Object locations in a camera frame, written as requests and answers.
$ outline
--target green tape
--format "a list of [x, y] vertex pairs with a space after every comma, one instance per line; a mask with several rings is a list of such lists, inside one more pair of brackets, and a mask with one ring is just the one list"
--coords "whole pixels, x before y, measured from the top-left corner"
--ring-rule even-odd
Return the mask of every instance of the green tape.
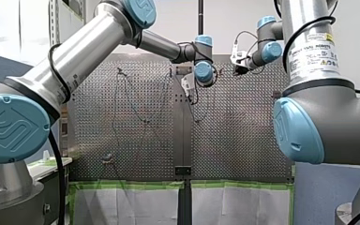
[[293, 184], [288, 184], [288, 189], [291, 192], [289, 194], [290, 199], [289, 199], [289, 225], [293, 225], [293, 217], [294, 217], [294, 211], [293, 211], [293, 206], [294, 206], [294, 185]]
[[191, 181], [192, 188], [255, 188], [268, 190], [289, 190], [289, 184], [285, 183], [261, 183], [248, 181]]
[[74, 215], [75, 215], [75, 194], [77, 193], [77, 188], [75, 186], [69, 186], [69, 216], [71, 218], [71, 225], [74, 224]]
[[129, 182], [129, 181], [97, 181], [71, 182], [76, 189], [134, 189], [134, 190], [161, 190], [184, 188], [184, 182]]

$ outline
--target blue end cap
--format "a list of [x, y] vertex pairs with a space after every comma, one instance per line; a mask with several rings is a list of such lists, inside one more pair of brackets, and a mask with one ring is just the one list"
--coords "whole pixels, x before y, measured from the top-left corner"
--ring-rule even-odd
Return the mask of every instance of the blue end cap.
[[199, 83], [210, 83], [213, 79], [212, 65], [207, 61], [198, 62], [194, 67], [194, 75]]
[[276, 21], [277, 21], [276, 18], [273, 16], [265, 16], [257, 22], [257, 29], [260, 29], [262, 26], [264, 26], [268, 23], [272, 23], [272, 22], [276, 22]]
[[321, 136], [306, 111], [283, 97], [274, 105], [274, 130], [279, 149], [293, 161], [323, 163]]
[[48, 114], [35, 101], [0, 95], [0, 163], [31, 157], [48, 139]]
[[125, 0], [125, 9], [133, 20], [142, 28], [152, 26], [157, 18], [154, 0]]
[[200, 35], [195, 37], [195, 42], [207, 45], [207, 46], [213, 46], [213, 39], [210, 36], [207, 35]]
[[265, 63], [276, 61], [282, 55], [282, 47], [275, 41], [271, 41], [262, 48], [262, 60]]

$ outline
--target perforated metal panel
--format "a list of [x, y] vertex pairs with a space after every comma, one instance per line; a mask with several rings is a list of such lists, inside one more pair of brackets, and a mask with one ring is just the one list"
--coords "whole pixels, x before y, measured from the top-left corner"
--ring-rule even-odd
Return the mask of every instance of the perforated metal panel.
[[173, 179], [170, 67], [162, 58], [112, 55], [78, 88], [69, 109], [79, 154], [72, 180]]
[[287, 182], [291, 162], [279, 151], [272, 124], [274, 91], [288, 82], [282, 65], [259, 74], [233, 76], [227, 56], [215, 57], [222, 75], [212, 88], [199, 91], [194, 109], [192, 171], [194, 179]]
[[[183, 162], [192, 167], [191, 179], [289, 181], [291, 162], [278, 150], [272, 125], [273, 91], [288, 83], [281, 64], [240, 78], [228, 55], [215, 56], [215, 64], [223, 74], [215, 86], [199, 88], [199, 103], [190, 107], [197, 122], [184, 124], [187, 116], [179, 113], [190, 111], [186, 102], [174, 107], [184, 93], [165, 76], [169, 61], [110, 56], [69, 104], [69, 150], [77, 153], [70, 179], [174, 180], [174, 166]], [[190, 126], [192, 134], [184, 133]], [[177, 135], [184, 143], [174, 147]], [[112, 163], [103, 165], [109, 154]]]

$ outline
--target metal frame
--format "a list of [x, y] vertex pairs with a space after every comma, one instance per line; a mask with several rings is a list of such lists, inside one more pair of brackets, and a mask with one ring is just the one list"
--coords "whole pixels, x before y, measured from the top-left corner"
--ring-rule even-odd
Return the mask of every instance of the metal frame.
[[49, 29], [51, 45], [55, 45], [60, 42], [60, 27], [59, 27], [59, 8], [58, 0], [49, 1]]

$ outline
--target bracket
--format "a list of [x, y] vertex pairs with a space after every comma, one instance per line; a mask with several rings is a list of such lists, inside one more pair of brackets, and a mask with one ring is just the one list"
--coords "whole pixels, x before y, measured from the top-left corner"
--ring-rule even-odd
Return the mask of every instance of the bracket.
[[190, 166], [176, 166], [174, 167], [174, 172], [176, 175], [191, 175]]

